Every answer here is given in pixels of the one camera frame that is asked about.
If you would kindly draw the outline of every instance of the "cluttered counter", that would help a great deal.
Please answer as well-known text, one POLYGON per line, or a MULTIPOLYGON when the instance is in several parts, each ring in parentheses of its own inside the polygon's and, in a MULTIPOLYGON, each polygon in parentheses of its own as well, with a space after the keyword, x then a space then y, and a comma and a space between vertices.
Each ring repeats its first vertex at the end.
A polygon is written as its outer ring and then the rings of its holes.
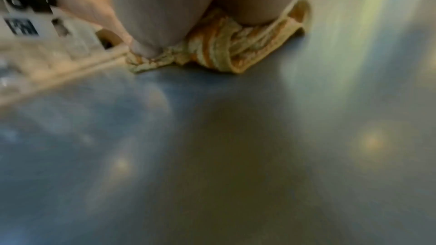
POLYGON ((431 244, 436 1, 312 0, 245 74, 123 66, 0 113, 0 244, 431 244))

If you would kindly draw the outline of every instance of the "towel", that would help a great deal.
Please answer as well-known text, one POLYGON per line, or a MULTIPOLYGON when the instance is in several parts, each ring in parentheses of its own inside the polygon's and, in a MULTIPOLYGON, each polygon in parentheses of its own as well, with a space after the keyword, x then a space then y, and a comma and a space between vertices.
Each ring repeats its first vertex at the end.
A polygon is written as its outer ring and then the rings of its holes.
POLYGON ((209 9, 179 44, 167 47, 156 58, 129 53, 128 69, 141 73, 170 64, 195 62, 208 69, 243 73, 283 45, 294 34, 305 34, 312 9, 298 0, 275 21, 259 26, 242 26, 219 8, 209 9))

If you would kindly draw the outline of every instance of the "metal surface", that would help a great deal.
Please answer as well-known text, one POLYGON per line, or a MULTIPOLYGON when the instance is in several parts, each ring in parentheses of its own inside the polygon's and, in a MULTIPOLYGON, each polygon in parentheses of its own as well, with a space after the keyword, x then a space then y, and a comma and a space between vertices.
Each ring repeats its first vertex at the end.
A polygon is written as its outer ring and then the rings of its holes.
POLYGON ((313 0, 241 76, 123 68, 3 110, 0 244, 433 244, 436 0, 313 0))

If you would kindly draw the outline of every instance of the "reflective surface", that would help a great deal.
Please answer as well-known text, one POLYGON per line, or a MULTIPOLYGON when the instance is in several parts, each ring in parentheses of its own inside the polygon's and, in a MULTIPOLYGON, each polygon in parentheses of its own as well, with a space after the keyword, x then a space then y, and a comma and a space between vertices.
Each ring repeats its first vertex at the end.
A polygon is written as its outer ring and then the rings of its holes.
POLYGON ((0 244, 432 244, 436 1, 313 3, 242 76, 119 68, 3 110, 0 244))

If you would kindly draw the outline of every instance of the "cloth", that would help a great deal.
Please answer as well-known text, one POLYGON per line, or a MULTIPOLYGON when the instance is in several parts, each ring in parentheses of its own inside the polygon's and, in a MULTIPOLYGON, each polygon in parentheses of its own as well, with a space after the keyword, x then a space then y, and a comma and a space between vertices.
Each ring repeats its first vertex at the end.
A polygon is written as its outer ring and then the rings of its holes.
POLYGON ((307 0, 294 3, 274 22, 254 27, 242 26, 221 9, 211 8, 181 43, 164 49, 158 57, 146 59, 129 53, 128 69, 141 73, 170 64, 196 62, 219 72, 243 73, 292 35, 308 31, 311 6, 307 0))

